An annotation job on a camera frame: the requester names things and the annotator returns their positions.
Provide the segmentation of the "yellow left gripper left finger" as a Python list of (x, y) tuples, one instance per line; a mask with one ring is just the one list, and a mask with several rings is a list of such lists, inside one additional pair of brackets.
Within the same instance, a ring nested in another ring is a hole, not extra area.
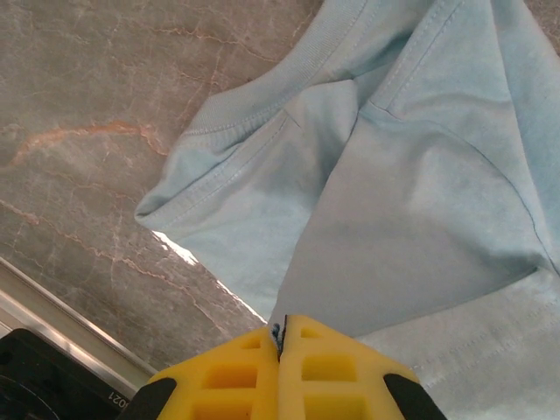
[(278, 369), (257, 328), (156, 373), (116, 420), (278, 420)]

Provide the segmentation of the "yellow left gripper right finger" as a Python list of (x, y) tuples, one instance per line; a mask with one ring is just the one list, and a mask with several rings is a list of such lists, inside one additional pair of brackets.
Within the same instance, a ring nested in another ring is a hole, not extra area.
[(284, 318), (278, 420), (447, 420), (413, 371), (301, 315)]

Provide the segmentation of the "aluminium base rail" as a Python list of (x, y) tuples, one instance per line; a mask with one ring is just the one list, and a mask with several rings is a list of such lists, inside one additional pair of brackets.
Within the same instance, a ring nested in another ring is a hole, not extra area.
[(157, 370), (0, 257), (0, 338), (24, 328), (131, 398)]

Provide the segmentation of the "light blue t-shirt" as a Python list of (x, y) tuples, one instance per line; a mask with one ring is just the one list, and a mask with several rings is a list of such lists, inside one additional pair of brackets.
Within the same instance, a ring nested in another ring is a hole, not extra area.
[(413, 367), (448, 420), (560, 420), (560, 56), (524, 0), (324, 0), (135, 217), (285, 332)]

